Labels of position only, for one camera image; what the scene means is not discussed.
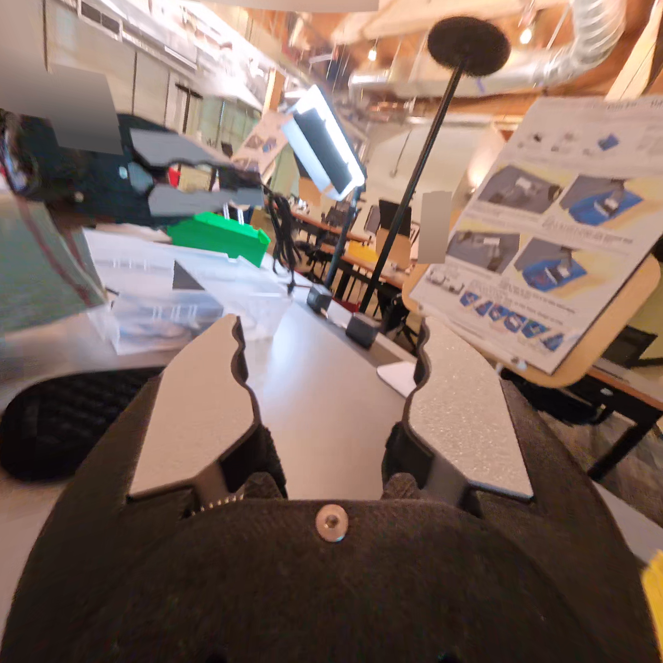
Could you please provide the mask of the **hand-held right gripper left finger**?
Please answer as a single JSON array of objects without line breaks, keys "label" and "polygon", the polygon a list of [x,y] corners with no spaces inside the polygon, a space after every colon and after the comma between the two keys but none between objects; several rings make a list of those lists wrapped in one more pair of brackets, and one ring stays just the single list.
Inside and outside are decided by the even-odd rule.
[{"label": "hand-held right gripper left finger", "polygon": [[247,384],[241,320],[227,315],[187,344],[158,380],[128,496],[189,488],[198,502],[223,502],[254,473],[286,478],[257,397]]}]

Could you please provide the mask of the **black mesh wrist rest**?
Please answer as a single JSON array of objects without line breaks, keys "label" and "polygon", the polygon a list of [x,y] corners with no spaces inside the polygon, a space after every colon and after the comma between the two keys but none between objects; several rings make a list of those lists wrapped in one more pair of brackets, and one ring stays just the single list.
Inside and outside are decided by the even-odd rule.
[{"label": "black mesh wrist rest", "polygon": [[13,479],[69,479],[163,367],[93,371],[26,388],[1,415],[1,468]]}]

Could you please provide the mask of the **wooden top desk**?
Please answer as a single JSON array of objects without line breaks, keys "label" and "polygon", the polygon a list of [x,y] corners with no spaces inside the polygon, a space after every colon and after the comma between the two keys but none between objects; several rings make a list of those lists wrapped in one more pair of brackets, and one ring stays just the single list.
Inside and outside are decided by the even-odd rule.
[{"label": "wooden top desk", "polygon": [[600,393],[599,402],[607,410],[632,423],[588,470],[587,475],[599,483],[662,418],[662,385],[605,359],[598,360],[578,385],[586,386],[592,395]]},{"label": "wooden top desk", "polygon": [[[324,283],[341,228],[297,211],[293,211],[292,215],[300,250],[304,254],[302,274],[312,282]],[[362,239],[350,231],[346,245],[351,241],[370,245],[377,253],[375,242]],[[348,259],[344,252],[331,289],[334,298],[351,311],[358,311],[376,266],[377,262],[372,264]],[[385,264],[371,296],[369,314],[386,318],[393,313],[394,301],[402,291],[406,276],[407,269],[400,269],[393,261]]]}]

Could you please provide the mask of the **silver ventilation duct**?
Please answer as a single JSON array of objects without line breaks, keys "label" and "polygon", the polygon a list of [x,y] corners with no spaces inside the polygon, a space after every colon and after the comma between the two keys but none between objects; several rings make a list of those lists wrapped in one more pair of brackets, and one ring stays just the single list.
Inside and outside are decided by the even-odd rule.
[{"label": "silver ventilation duct", "polygon": [[[492,74],[462,75],[461,99],[505,94],[532,94],[567,84],[601,65],[625,31],[625,1],[570,1],[573,38],[565,45],[527,49],[514,47],[505,65]],[[399,99],[441,97],[453,64],[438,64],[429,48],[413,58],[397,59],[382,70],[356,70],[349,78],[349,98],[355,104],[373,95]]]}]

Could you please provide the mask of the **yellow plastic bin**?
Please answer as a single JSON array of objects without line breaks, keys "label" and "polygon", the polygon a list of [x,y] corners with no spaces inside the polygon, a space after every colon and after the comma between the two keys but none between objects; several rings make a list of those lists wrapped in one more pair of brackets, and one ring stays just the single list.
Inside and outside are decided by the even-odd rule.
[{"label": "yellow plastic bin", "polygon": [[662,551],[658,550],[641,573],[642,587],[650,610],[654,634],[662,660]]}]

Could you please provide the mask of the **black tripod stand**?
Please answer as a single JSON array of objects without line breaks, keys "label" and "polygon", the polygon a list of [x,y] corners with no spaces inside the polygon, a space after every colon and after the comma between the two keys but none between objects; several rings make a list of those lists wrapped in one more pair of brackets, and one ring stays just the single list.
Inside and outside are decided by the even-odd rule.
[{"label": "black tripod stand", "polygon": [[331,261],[329,262],[329,267],[327,270],[326,278],[324,280],[325,288],[331,292],[332,286],[336,277],[339,264],[345,252],[345,245],[347,243],[347,235],[349,230],[352,228],[358,213],[358,203],[360,201],[361,195],[366,191],[365,184],[362,186],[356,187],[350,198],[350,202],[347,204],[347,209],[344,213],[344,219],[341,226],[341,231],[338,236],[336,247],[332,255]]}]

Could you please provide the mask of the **clear plastic bin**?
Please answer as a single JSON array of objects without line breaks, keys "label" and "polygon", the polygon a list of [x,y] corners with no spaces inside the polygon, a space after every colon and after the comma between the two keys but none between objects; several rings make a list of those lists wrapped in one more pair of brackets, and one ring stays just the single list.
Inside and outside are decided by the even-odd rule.
[{"label": "clear plastic bin", "polygon": [[[239,317],[246,339],[270,338],[293,302],[270,270],[241,257],[104,231],[86,240],[109,296],[88,316],[117,355],[179,350],[227,315]],[[175,260],[204,292],[172,290]]]}]

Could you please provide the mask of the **LED light panel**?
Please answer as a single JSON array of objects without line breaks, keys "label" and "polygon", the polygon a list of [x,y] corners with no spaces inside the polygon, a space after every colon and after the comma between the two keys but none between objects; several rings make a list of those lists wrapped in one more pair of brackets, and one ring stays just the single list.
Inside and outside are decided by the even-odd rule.
[{"label": "LED light panel", "polygon": [[281,127],[295,157],[318,191],[340,202],[366,183],[366,171],[327,96],[311,86]]}]

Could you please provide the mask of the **black round-top pole stand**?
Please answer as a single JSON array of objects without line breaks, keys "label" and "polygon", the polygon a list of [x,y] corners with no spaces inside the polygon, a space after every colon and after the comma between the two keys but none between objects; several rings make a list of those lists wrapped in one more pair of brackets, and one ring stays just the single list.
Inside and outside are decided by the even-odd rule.
[{"label": "black round-top pole stand", "polygon": [[496,73],[508,61],[511,48],[506,35],[496,26],[485,20],[460,16],[443,19],[434,25],[427,38],[427,50],[437,64],[450,68],[452,75],[366,287],[359,307],[362,313],[367,311],[377,290],[405,211],[412,201],[462,76],[482,78]]}]

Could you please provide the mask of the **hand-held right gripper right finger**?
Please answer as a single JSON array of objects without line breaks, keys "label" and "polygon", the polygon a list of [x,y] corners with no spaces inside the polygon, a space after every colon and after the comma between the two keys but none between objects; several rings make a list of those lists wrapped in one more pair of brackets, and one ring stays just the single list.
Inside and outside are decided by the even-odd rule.
[{"label": "hand-held right gripper right finger", "polygon": [[477,512],[477,497],[534,505],[534,490],[497,372],[436,318],[422,322],[414,388],[385,444],[383,488]]}]

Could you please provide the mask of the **black charger block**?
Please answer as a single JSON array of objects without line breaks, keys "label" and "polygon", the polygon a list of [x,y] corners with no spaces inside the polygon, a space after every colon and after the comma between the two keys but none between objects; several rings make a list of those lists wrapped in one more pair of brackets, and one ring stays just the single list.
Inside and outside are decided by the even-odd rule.
[{"label": "black charger block", "polygon": [[361,312],[352,313],[345,327],[345,336],[366,350],[373,346],[380,332],[380,321]]}]

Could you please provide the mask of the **printed instruction sheet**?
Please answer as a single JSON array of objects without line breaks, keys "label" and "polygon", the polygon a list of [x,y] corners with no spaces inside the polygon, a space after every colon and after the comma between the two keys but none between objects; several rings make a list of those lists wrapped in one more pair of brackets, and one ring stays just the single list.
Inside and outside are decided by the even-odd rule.
[{"label": "printed instruction sheet", "polygon": [[662,236],[662,96],[543,97],[411,297],[503,363],[553,375]]}]

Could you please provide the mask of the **green plastic bin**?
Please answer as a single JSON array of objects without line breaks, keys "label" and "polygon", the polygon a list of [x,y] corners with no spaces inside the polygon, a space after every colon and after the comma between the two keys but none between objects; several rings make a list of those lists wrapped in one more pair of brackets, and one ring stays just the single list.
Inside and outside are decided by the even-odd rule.
[{"label": "green plastic bin", "polygon": [[270,245],[262,229],[212,212],[169,225],[165,231],[173,245],[241,257],[258,268]]}]

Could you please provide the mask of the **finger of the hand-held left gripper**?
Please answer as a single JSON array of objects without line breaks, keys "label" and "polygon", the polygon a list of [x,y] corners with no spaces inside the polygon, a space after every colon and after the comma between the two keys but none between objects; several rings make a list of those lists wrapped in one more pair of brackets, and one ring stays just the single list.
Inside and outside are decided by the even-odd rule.
[{"label": "finger of the hand-held left gripper", "polygon": [[155,186],[147,197],[153,217],[192,217],[199,213],[235,208],[262,207],[262,188],[185,192],[170,186]]},{"label": "finger of the hand-held left gripper", "polygon": [[220,166],[220,153],[188,136],[139,128],[131,128],[129,135],[135,153],[150,166]]}]

